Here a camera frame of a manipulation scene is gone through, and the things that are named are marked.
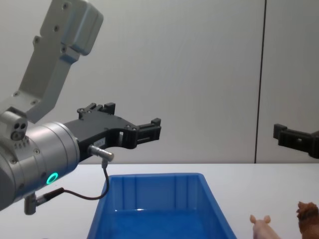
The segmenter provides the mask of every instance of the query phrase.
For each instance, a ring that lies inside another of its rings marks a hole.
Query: brown toy animal
[[[254,239],[280,239],[275,231],[268,225],[271,221],[269,216],[265,216],[263,220],[256,220],[256,218],[251,215],[250,221],[254,224]]]
[[[319,239],[319,210],[314,203],[298,203],[297,217],[303,239]]]

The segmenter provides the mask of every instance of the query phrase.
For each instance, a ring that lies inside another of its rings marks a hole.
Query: silver cylindrical motor
[[[80,158],[76,138],[56,122],[28,129],[10,148],[0,146],[0,210],[73,171]]]

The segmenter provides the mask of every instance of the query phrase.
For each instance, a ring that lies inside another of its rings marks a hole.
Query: black vertical line
[[[259,110],[260,110],[261,78],[262,78],[262,75],[263,75],[263,61],[264,61],[264,43],[265,43],[266,11],[267,11],[267,0],[265,0],[263,40],[262,40],[262,46],[261,46],[261,60],[260,60],[260,75],[259,75],[259,91],[258,91],[258,108],[257,108],[257,125],[256,125],[256,142],[255,142],[255,160],[254,160],[254,163],[257,162],[257,142],[258,142],[258,128],[259,128]]]

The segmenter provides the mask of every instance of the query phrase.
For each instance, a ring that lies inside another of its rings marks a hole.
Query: blue plastic bin
[[[235,238],[204,176],[196,173],[111,176],[110,191],[100,200],[88,235],[88,239]]]

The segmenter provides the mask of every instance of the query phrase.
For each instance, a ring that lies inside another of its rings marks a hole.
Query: black cable
[[[100,200],[102,198],[105,197],[105,195],[108,193],[109,189],[110,189],[110,180],[109,180],[109,176],[108,176],[108,173],[106,172],[106,168],[103,168],[103,171],[104,171],[104,175],[105,175],[105,179],[106,179],[106,190],[104,193],[102,193],[101,196],[99,197],[95,197],[95,198],[91,198],[91,197],[86,197],[86,196],[83,196],[83,195],[80,195],[78,193],[75,193],[75,192],[72,192],[70,190],[64,190],[64,193],[69,193],[69,194],[72,194],[76,197],[79,197],[79,198],[82,198],[82,199],[85,199],[85,200]]]

